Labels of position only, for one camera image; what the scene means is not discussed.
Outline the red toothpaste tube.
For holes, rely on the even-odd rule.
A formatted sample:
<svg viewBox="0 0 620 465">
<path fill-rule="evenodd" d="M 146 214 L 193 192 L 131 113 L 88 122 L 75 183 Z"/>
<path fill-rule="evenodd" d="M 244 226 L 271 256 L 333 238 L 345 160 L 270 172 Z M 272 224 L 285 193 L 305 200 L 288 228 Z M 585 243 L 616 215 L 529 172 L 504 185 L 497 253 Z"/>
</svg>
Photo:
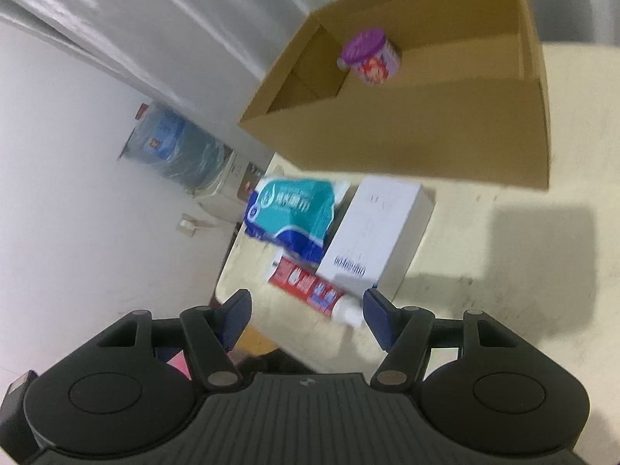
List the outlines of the red toothpaste tube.
<svg viewBox="0 0 620 465">
<path fill-rule="evenodd" d="M 348 295 L 286 256 L 272 262 L 267 281 L 332 321 L 352 327 L 363 324 L 359 298 Z"/>
</svg>

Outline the white rectangular box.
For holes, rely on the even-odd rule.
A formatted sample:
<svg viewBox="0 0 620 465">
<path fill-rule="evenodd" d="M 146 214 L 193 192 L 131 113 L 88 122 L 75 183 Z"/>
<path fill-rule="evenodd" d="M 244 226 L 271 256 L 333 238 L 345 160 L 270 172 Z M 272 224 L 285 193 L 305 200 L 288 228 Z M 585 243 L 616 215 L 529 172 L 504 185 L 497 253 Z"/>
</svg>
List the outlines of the white rectangular box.
<svg viewBox="0 0 620 465">
<path fill-rule="evenodd" d="M 392 299 L 425 235 L 434 202 L 420 183 L 370 175 L 357 186 L 316 270 L 350 295 Z"/>
</svg>

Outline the purple lid air freshener jar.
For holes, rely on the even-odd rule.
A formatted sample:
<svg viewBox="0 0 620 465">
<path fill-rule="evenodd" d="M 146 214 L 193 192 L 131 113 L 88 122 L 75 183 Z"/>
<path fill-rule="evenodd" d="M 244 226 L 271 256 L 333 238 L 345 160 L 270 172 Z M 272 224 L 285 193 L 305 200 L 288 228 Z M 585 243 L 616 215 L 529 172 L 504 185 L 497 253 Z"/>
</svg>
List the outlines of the purple lid air freshener jar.
<svg viewBox="0 0 620 465">
<path fill-rule="evenodd" d="M 380 28 L 362 31 L 341 49 L 338 65 L 368 85 L 381 85 L 400 71 L 400 55 Z"/>
</svg>

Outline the white water dispenser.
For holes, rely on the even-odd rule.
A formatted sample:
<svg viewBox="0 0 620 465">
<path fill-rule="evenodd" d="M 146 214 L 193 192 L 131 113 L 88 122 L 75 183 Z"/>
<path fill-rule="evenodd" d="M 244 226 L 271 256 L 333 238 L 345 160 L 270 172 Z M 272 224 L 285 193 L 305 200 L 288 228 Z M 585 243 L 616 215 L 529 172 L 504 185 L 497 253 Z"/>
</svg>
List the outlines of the white water dispenser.
<svg viewBox="0 0 620 465">
<path fill-rule="evenodd" d="M 206 187 L 192 193 L 195 202 L 217 219 L 237 224 L 242 222 L 251 193 L 264 171 L 248 158 L 231 151 L 224 167 Z"/>
</svg>

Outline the blue tissue pack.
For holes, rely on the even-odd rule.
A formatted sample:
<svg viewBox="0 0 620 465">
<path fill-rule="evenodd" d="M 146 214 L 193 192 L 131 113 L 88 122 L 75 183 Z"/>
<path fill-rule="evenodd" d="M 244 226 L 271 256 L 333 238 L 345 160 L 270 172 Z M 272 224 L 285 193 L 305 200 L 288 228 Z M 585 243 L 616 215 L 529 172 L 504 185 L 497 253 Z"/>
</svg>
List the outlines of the blue tissue pack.
<svg viewBox="0 0 620 465">
<path fill-rule="evenodd" d="M 249 197 L 245 233 L 318 265 L 349 188 L 347 182 L 265 175 Z"/>
</svg>

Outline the blue water jug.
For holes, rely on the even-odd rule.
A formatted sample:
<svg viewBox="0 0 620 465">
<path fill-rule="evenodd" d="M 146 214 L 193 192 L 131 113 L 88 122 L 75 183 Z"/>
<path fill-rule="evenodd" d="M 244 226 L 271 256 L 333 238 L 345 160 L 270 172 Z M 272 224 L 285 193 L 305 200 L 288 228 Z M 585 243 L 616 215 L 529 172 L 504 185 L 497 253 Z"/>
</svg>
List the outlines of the blue water jug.
<svg viewBox="0 0 620 465">
<path fill-rule="evenodd" d="M 193 191 L 207 187 L 225 166 L 227 147 L 215 136 L 161 103 L 147 106 L 120 157 Z"/>
</svg>

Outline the brown cardboard box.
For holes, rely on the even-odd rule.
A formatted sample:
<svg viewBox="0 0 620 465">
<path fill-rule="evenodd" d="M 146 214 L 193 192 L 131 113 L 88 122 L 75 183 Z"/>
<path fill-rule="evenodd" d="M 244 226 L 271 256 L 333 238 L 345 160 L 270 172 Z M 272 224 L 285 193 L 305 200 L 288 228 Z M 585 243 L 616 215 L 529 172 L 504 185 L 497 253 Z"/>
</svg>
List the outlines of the brown cardboard box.
<svg viewBox="0 0 620 465">
<path fill-rule="evenodd" d="M 390 80 L 338 67 L 379 28 L 400 53 Z M 307 171 L 549 186 L 549 102 L 527 0 L 338 0 L 312 13 L 239 124 Z"/>
</svg>

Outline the white curtain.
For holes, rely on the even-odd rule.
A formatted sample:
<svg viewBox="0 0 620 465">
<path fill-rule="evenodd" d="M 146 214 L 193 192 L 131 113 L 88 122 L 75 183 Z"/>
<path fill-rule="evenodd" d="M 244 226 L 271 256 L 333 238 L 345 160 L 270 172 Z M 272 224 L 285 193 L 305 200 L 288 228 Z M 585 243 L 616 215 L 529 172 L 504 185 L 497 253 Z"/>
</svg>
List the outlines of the white curtain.
<svg viewBox="0 0 620 465">
<path fill-rule="evenodd" d="M 236 124 L 242 103 L 312 10 L 334 0 L 1 0 L 235 149 L 268 148 Z"/>
</svg>

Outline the white wall socket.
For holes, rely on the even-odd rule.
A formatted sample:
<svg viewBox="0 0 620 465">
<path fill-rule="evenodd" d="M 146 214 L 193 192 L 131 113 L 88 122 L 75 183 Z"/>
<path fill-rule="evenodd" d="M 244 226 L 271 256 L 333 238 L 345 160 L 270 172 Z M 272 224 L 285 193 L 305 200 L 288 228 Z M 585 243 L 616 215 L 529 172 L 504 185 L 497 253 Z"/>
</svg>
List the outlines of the white wall socket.
<svg viewBox="0 0 620 465">
<path fill-rule="evenodd" d="M 199 230 L 199 226 L 196 223 L 196 219 L 191 215 L 183 213 L 179 222 L 177 223 L 177 232 L 184 234 L 185 236 L 192 238 L 195 232 Z"/>
</svg>

